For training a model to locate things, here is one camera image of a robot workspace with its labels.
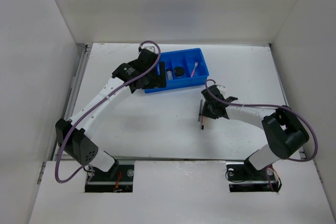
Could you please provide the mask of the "houndstooth pattern pencil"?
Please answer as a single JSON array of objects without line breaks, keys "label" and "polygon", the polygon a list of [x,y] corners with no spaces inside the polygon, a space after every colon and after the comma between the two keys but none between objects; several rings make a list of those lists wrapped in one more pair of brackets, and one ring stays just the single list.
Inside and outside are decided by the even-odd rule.
[{"label": "houndstooth pattern pencil", "polygon": [[201,117],[202,117],[202,109],[203,109],[203,99],[200,100],[200,105],[199,105],[199,113],[198,113],[198,122],[201,121]]}]

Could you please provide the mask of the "black round jar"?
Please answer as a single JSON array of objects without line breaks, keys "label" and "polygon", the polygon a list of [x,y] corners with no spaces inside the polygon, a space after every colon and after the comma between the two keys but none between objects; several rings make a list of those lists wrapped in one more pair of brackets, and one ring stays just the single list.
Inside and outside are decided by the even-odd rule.
[{"label": "black round jar", "polygon": [[175,67],[174,68],[174,74],[175,74],[175,77],[178,79],[178,78],[182,78],[185,74],[185,70],[183,67]]}]

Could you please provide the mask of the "pink small brush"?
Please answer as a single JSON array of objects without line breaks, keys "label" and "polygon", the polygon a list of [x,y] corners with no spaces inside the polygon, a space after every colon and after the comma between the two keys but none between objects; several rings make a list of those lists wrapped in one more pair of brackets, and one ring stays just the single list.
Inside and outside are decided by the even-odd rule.
[{"label": "pink small brush", "polygon": [[198,62],[195,62],[195,63],[194,63],[193,71],[192,71],[192,73],[191,73],[191,78],[194,77],[197,66],[198,66]]}]

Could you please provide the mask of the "light pink tube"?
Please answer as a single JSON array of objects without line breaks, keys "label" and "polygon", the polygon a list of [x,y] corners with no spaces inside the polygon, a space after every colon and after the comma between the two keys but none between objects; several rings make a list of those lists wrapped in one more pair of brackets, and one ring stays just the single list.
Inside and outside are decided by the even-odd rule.
[{"label": "light pink tube", "polygon": [[205,128],[205,118],[201,117],[201,130],[204,130]]}]

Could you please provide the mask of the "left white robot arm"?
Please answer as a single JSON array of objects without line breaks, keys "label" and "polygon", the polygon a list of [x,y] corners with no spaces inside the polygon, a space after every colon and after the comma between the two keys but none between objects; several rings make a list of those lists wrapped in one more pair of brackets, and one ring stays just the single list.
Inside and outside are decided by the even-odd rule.
[{"label": "left white robot arm", "polygon": [[98,126],[123,100],[138,89],[155,89],[166,86],[164,62],[161,54],[139,48],[137,59],[122,63],[112,73],[102,90],[77,114],[69,119],[59,119],[55,125],[59,154],[55,176],[59,176],[63,153],[76,160],[81,168],[99,170],[105,180],[117,176],[119,162],[92,140]]}]

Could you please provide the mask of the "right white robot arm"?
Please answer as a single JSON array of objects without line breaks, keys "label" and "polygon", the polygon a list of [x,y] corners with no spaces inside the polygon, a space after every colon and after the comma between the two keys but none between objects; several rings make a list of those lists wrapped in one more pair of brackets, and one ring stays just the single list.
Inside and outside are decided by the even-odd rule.
[{"label": "right white robot arm", "polygon": [[264,131],[267,144],[244,160],[243,172],[250,179],[273,163],[289,159],[309,140],[303,120],[287,106],[238,105],[236,97],[225,98],[217,85],[207,87],[201,94],[205,99],[203,116],[241,121]]}]

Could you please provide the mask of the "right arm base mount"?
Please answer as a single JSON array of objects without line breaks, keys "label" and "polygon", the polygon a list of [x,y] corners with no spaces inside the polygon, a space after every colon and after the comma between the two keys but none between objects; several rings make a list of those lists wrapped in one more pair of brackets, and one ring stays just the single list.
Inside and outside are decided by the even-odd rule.
[{"label": "right arm base mount", "polygon": [[225,177],[231,193],[278,193],[282,188],[282,181],[272,165],[256,170],[244,162],[229,162]]}]

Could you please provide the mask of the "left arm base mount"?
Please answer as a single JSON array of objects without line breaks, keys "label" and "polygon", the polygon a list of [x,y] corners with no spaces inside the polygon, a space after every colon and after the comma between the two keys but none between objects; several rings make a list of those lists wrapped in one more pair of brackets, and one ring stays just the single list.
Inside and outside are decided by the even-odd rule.
[{"label": "left arm base mount", "polygon": [[132,193],[134,179],[134,160],[120,160],[116,174],[109,178],[96,167],[84,168],[87,173],[86,193]]}]

